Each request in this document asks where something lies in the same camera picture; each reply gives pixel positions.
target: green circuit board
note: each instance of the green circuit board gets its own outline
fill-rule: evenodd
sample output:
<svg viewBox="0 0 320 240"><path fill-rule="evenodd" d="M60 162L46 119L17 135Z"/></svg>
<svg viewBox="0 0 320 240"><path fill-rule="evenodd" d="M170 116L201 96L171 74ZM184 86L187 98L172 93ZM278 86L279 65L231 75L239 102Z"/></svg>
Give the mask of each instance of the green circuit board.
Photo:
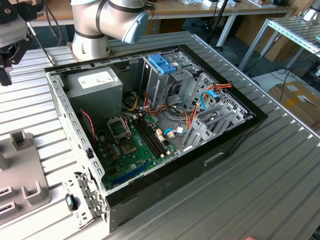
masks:
<svg viewBox="0 0 320 240"><path fill-rule="evenodd" d="M143 120L153 132L156 131L158 127L149 115L146 115ZM107 127L97 131L99 141L95 152L105 170L102 183L108 190L174 158L178 154L175 148L167 142L167 144L161 143L166 153L156 157L132 120L128 120L127 125L131 132L131 138L121 139L118 143L114 141ZM117 132L122 133L121 126L117 124L115 126Z"/></svg>

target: blue pcie slot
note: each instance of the blue pcie slot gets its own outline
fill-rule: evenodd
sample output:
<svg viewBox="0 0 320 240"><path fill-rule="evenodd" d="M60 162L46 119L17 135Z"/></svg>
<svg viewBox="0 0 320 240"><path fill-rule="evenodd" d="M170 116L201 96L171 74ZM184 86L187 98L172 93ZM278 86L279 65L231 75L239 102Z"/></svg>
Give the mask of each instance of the blue pcie slot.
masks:
<svg viewBox="0 0 320 240"><path fill-rule="evenodd" d="M127 181L128 179L132 178L134 175L143 172L146 169L146 167L149 165L149 163L150 162L148 161L145 164L143 164L142 166L138 167L137 169L127 173L126 175L118 177L117 179L113 180L111 184L112 185L117 185L117 184L120 184L122 182Z"/></svg>

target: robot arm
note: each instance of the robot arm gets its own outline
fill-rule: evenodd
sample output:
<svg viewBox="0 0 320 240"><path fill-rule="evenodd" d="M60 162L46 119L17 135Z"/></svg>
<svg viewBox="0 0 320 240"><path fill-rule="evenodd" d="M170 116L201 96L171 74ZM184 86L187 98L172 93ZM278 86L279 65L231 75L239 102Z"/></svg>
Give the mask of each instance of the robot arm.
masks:
<svg viewBox="0 0 320 240"><path fill-rule="evenodd" d="M148 14L144 0L72 0L75 35L72 51L79 60L107 57L106 35L133 44L144 35ZM9 72L28 50L32 34L26 22L35 20L44 7L28 2L0 0L0 84L11 85Z"/></svg>
<svg viewBox="0 0 320 240"><path fill-rule="evenodd" d="M107 35L134 44L148 25L144 0L72 0L71 5L75 29L72 51L79 60L110 55Z"/></svg>
<svg viewBox="0 0 320 240"><path fill-rule="evenodd" d="M27 2L11 4L0 0L0 84L11 85L9 72L12 64L18 64L28 50L32 34L26 22L35 20L44 4L32 5Z"/></svg>

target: red cable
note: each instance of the red cable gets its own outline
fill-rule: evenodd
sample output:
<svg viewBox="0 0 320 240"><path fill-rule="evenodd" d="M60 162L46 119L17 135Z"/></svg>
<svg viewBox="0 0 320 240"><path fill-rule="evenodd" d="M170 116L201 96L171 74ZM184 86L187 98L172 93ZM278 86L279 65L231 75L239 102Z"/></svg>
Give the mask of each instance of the red cable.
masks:
<svg viewBox="0 0 320 240"><path fill-rule="evenodd" d="M91 117L89 117L89 115L85 111L81 110L80 113L84 114L88 118L92 128L92 132L93 132L93 141L94 143L96 143L96 132L95 132L94 123L92 122Z"/></svg>

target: yellow cable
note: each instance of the yellow cable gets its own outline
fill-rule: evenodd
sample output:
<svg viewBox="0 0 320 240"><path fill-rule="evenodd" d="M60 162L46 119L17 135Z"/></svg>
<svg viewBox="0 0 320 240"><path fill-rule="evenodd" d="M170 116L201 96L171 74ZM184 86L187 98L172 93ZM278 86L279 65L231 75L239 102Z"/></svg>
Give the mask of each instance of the yellow cable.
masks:
<svg viewBox="0 0 320 240"><path fill-rule="evenodd" d="M135 103L134 103L133 107L128 109L128 111L132 112L133 110L136 109L137 105L138 105L138 96L136 96L136 98L135 98Z"/></svg>

